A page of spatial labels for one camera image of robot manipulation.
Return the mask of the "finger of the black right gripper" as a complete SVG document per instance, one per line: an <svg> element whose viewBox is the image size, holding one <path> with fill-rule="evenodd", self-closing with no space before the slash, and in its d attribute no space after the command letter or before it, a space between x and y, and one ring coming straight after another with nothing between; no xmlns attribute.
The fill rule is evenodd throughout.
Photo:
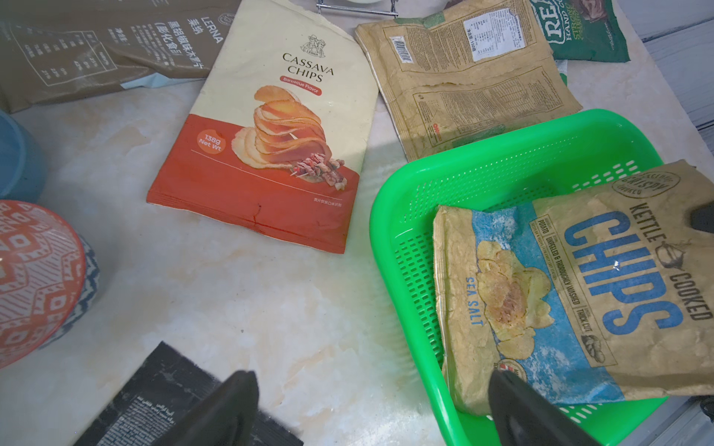
<svg viewBox="0 0 714 446"><path fill-rule="evenodd" d="M699 206L690 213L690 227L714 234L714 202Z"/></svg>

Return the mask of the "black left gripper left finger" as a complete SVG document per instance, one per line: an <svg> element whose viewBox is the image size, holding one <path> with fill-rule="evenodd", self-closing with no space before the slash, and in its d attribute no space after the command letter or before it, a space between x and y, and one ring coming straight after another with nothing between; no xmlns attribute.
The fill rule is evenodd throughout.
<svg viewBox="0 0 714 446"><path fill-rule="evenodd" d="M259 397L256 374L235 372L154 445L249 445Z"/></svg>

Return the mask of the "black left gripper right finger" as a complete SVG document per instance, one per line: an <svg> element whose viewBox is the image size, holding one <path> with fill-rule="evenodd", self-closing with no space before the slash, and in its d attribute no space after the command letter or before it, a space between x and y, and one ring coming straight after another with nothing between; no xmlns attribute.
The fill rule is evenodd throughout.
<svg viewBox="0 0 714 446"><path fill-rule="evenodd" d="M599 445L514 373L492 373L488 402L502 445Z"/></svg>

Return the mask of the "kettle cooked chips bag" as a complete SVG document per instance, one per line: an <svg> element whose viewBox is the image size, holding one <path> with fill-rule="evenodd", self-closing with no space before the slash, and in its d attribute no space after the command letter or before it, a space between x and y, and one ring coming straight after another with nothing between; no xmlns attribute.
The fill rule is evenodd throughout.
<svg viewBox="0 0 714 446"><path fill-rule="evenodd" d="M684 161L493 212L433 221L443 375L489 413L508 371L550 403L713 391L713 236L690 213L713 184Z"/></svg>

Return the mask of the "green Real chips bag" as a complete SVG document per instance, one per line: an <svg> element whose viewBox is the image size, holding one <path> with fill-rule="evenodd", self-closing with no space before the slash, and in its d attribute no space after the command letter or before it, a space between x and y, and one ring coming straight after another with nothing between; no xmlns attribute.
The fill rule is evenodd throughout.
<svg viewBox="0 0 714 446"><path fill-rule="evenodd" d="M554 59L628 62L628 44L611 0L531 0Z"/></svg>

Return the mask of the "tan kraft chips bag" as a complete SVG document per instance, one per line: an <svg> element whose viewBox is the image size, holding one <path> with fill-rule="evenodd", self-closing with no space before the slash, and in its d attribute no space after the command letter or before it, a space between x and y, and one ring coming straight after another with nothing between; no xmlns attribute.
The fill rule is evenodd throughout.
<svg viewBox="0 0 714 446"><path fill-rule="evenodd" d="M355 39L410 162L582 109L527 1L461 1Z"/></svg>

